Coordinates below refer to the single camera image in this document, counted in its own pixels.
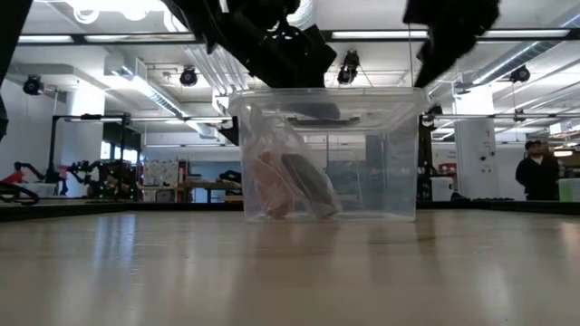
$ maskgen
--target black cable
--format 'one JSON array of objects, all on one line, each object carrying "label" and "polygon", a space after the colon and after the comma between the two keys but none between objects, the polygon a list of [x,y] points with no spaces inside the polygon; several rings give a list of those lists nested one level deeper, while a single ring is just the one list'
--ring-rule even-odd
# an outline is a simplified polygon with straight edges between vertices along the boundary
[{"label": "black cable", "polygon": [[[6,190],[11,193],[10,195],[13,195],[11,198],[6,198],[4,197],[5,194],[2,194],[2,192]],[[21,195],[27,195],[28,198],[21,198]],[[38,204],[40,197],[34,191],[0,181],[0,201],[20,204],[22,206],[32,206]]]}]

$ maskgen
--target person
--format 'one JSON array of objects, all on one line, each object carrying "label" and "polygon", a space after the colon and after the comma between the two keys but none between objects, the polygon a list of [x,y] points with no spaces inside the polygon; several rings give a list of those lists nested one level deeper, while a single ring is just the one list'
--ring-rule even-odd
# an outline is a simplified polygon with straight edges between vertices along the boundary
[{"label": "person", "polygon": [[526,188],[527,200],[557,200],[559,166],[539,140],[526,143],[527,156],[517,166],[516,181]]}]

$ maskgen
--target transparent plastic container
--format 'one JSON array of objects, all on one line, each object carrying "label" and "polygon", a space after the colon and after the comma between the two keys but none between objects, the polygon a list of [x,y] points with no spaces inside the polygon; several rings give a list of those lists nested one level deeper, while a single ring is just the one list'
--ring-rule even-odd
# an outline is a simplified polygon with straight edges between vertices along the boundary
[{"label": "transparent plastic container", "polygon": [[[426,108],[425,93],[412,88],[235,94],[229,111],[239,123],[245,217],[414,220],[418,117]],[[272,133],[264,137],[265,125]],[[277,149],[300,159],[276,170],[269,162]],[[298,187],[288,186],[292,180]]]}]

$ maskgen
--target ceiling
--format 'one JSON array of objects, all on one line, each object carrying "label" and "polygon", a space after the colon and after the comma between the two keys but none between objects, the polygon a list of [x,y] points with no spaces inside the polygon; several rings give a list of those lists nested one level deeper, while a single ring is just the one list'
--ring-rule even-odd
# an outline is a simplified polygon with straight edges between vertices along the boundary
[{"label": "ceiling", "polygon": [[[356,29],[394,29],[407,26],[401,23],[402,12],[406,0],[359,0],[356,5],[347,0],[313,0],[315,5],[315,21],[321,29],[356,30]],[[503,0],[501,1],[502,16],[497,28],[540,28],[558,27],[558,17],[577,12],[580,6],[577,0],[558,0],[557,5],[549,0]],[[80,24],[73,17],[73,9],[65,2],[36,1],[28,16],[25,34],[58,34],[58,33],[166,33],[164,13],[153,11],[140,21],[130,21],[118,12],[101,13],[92,24]],[[419,43],[331,43],[339,53],[333,66],[326,74],[327,87],[339,87],[336,73],[348,50],[356,50],[361,58],[359,76],[349,87],[391,87],[411,86],[412,78],[419,70],[420,63],[415,59],[415,53],[421,46]],[[463,74],[477,72],[508,53],[519,43],[481,43],[467,56],[458,61],[456,67],[442,75],[431,85],[438,85],[434,93],[446,112],[451,112],[452,94],[449,82],[456,81]],[[108,110],[126,110],[137,115],[159,115],[157,105],[136,92],[115,85],[111,78],[103,75],[104,58],[113,52],[121,51],[130,56],[138,57],[149,68],[148,77],[151,82],[161,87],[166,93],[179,102],[211,102],[212,88],[205,76],[199,76],[195,87],[182,87],[179,75],[186,65],[192,64],[191,57],[184,51],[182,45],[123,45],[115,47],[98,46],[58,46],[33,47],[26,46],[17,49],[14,62],[28,63],[65,63],[73,65],[78,70],[92,76],[101,84],[114,101]],[[565,65],[568,69],[554,74]],[[527,84],[517,84],[512,94],[512,84],[495,82],[493,89],[494,105],[497,112],[509,111],[517,105],[529,103],[525,108],[534,112],[580,112],[580,93],[575,83],[580,82],[580,42],[565,42],[554,49],[539,55],[527,63],[532,77]],[[265,87],[247,71],[240,68],[244,79],[250,88]],[[193,110],[192,115],[211,110]],[[556,120],[538,120],[527,125],[530,130],[542,129]],[[513,126],[513,121],[498,121],[499,127]],[[175,127],[183,131],[183,126]]]}]

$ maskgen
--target clear plastic bag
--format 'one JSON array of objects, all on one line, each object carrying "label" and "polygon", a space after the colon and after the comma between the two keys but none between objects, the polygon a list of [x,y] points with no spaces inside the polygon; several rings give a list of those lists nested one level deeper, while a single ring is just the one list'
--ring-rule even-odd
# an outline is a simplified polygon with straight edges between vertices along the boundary
[{"label": "clear plastic bag", "polygon": [[295,211],[297,202],[319,219],[341,211],[330,179],[315,165],[310,148],[292,125],[265,116],[259,108],[235,114],[241,129],[251,126],[241,147],[244,170],[251,176],[244,180],[244,192],[256,195],[262,213],[282,219]]}]

